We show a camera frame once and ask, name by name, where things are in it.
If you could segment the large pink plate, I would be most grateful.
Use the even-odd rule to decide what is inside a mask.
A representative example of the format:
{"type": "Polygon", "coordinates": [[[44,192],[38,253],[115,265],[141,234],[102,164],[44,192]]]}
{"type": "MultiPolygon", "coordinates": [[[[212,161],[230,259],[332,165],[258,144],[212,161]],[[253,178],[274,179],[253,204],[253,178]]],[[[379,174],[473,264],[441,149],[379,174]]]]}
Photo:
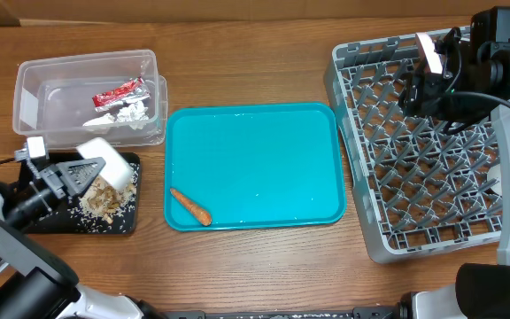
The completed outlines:
{"type": "Polygon", "coordinates": [[[427,33],[416,33],[415,42],[421,60],[417,73],[441,75],[444,71],[443,62],[432,38],[427,33]]]}

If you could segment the white bowl with food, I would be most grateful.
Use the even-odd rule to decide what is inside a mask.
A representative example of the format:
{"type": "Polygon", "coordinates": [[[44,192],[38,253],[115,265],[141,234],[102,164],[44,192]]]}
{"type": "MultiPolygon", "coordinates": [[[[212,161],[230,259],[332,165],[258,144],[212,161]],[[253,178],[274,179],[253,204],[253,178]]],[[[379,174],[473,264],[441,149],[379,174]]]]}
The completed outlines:
{"type": "Polygon", "coordinates": [[[133,168],[102,137],[96,137],[76,147],[84,159],[101,157],[105,165],[99,175],[116,191],[123,191],[130,183],[133,168]]]}

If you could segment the white tissue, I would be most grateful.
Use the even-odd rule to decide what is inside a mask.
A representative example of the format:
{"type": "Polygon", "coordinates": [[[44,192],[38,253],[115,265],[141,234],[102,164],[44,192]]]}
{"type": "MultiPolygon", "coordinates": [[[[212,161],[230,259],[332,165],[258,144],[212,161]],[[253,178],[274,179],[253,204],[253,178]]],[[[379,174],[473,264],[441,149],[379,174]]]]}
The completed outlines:
{"type": "Polygon", "coordinates": [[[97,134],[106,134],[110,129],[110,124],[130,122],[129,127],[133,130],[139,130],[144,127],[143,121],[147,121],[148,108],[142,101],[135,102],[128,106],[121,107],[115,114],[105,113],[104,115],[83,123],[88,131],[97,134]]]}

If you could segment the red foil snack wrapper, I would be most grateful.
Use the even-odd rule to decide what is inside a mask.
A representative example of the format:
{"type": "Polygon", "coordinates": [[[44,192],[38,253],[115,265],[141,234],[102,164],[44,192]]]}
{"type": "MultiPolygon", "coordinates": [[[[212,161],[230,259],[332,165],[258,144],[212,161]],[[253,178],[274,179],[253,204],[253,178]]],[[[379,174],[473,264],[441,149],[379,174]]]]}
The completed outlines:
{"type": "Polygon", "coordinates": [[[116,107],[144,101],[150,96],[151,92],[143,78],[136,77],[116,89],[95,95],[92,102],[97,112],[105,112],[116,107]]]}

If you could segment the orange carrot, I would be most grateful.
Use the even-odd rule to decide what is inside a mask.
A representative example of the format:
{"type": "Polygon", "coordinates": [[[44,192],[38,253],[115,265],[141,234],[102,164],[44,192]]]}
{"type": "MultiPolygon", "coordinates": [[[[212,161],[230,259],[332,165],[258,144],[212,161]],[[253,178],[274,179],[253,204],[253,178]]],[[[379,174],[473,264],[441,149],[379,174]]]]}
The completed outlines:
{"type": "Polygon", "coordinates": [[[175,188],[171,188],[170,193],[190,214],[197,219],[200,224],[205,227],[212,224],[213,218],[206,209],[202,208],[199,204],[186,197],[175,188]]]}

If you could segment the white cup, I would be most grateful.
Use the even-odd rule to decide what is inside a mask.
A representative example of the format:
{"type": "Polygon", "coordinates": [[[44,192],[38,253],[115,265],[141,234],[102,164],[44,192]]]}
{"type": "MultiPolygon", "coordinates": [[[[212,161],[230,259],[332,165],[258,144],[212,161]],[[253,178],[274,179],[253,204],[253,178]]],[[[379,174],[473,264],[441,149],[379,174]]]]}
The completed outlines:
{"type": "Polygon", "coordinates": [[[488,182],[492,183],[492,186],[489,188],[489,192],[493,192],[498,196],[501,196],[502,185],[501,185],[501,169],[499,164],[489,168],[486,174],[486,179],[488,182]]]}

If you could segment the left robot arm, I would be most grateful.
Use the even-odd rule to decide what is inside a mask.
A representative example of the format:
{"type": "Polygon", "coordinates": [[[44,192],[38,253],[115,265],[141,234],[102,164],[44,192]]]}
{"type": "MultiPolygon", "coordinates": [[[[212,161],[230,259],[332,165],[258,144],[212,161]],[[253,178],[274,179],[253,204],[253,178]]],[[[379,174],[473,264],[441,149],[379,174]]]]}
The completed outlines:
{"type": "Polygon", "coordinates": [[[30,183],[15,190],[0,182],[0,318],[160,318],[143,300],[82,285],[64,261],[24,233],[43,214],[81,197],[105,160],[24,162],[30,183]]]}

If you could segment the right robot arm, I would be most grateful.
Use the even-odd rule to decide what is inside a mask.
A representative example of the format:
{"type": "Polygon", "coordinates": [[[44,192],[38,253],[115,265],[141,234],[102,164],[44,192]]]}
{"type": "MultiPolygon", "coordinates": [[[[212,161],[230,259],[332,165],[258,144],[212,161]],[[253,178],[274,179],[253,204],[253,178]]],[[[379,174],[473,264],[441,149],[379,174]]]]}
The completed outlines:
{"type": "Polygon", "coordinates": [[[405,74],[406,116],[445,121],[454,135],[490,119],[498,141],[502,230],[494,264],[463,264],[454,284],[401,300],[400,318],[510,318],[510,6],[478,12],[467,41],[454,27],[440,40],[415,36],[420,64],[405,74]]]}

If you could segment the grey dishwasher rack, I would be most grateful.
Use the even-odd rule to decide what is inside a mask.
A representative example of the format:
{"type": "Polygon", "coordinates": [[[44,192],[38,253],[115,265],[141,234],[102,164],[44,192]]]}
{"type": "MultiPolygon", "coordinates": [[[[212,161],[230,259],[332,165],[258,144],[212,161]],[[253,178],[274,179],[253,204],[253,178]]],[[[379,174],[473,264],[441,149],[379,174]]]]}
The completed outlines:
{"type": "Polygon", "coordinates": [[[398,105],[420,58],[415,34],[340,44],[325,85],[344,139],[367,252],[390,263],[497,243],[502,195],[489,192],[500,163],[490,119],[454,135],[445,121],[398,105]]]}

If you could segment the black plastic tray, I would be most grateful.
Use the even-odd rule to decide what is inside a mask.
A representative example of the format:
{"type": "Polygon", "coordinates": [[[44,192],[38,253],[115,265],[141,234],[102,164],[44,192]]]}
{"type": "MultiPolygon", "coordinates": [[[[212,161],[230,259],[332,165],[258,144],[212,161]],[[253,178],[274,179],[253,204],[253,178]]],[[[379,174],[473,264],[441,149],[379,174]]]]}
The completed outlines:
{"type": "Polygon", "coordinates": [[[132,152],[121,156],[133,169],[131,182],[122,193],[97,179],[76,206],[62,206],[34,222],[30,234],[128,235],[136,226],[141,183],[140,158],[132,152]]]}

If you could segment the spilled rice and peanuts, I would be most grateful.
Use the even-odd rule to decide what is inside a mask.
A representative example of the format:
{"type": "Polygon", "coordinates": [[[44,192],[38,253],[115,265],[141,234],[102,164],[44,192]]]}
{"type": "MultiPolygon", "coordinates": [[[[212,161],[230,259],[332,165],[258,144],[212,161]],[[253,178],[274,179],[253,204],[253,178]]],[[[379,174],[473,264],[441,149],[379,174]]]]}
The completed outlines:
{"type": "Polygon", "coordinates": [[[67,210],[67,220],[74,232],[89,234],[128,234],[135,227],[137,186],[140,165],[130,163],[133,174],[123,191],[116,191],[98,177],[80,199],[78,206],[67,210]]]}

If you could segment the clear plastic storage bin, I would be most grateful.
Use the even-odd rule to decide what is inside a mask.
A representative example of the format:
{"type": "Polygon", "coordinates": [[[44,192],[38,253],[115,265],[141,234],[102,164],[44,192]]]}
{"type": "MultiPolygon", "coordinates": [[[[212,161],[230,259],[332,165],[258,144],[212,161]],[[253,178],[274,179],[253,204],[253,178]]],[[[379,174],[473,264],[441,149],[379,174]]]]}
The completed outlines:
{"type": "Polygon", "coordinates": [[[12,127],[27,137],[42,136],[51,149],[72,149],[95,137],[115,147],[162,144],[166,136],[166,79],[151,50],[30,60],[19,66],[13,99],[12,127]],[[151,96],[143,101],[146,116],[138,121],[100,123],[92,98],[140,77],[151,96]]]}

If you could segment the teal serving tray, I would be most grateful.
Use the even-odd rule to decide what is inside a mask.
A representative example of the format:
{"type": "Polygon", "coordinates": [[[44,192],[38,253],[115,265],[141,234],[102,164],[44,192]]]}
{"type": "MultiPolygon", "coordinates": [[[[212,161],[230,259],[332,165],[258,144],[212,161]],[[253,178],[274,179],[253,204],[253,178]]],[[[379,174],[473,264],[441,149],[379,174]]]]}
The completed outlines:
{"type": "Polygon", "coordinates": [[[202,225],[172,195],[212,217],[209,230],[337,222],[346,208],[336,118],[319,102],[186,108],[166,124],[166,223],[202,225]]]}

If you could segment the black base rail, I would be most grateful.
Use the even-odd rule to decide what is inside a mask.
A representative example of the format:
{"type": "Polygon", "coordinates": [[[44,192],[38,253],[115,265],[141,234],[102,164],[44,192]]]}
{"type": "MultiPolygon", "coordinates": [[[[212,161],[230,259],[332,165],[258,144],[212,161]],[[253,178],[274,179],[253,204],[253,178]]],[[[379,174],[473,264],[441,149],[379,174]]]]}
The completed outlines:
{"type": "Polygon", "coordinates": [[[273,311],[206,313],[204,311],[164,312],[167,319],[398,319],[407,318],[400,306],[355,307],[352,310],[273,311]]]}

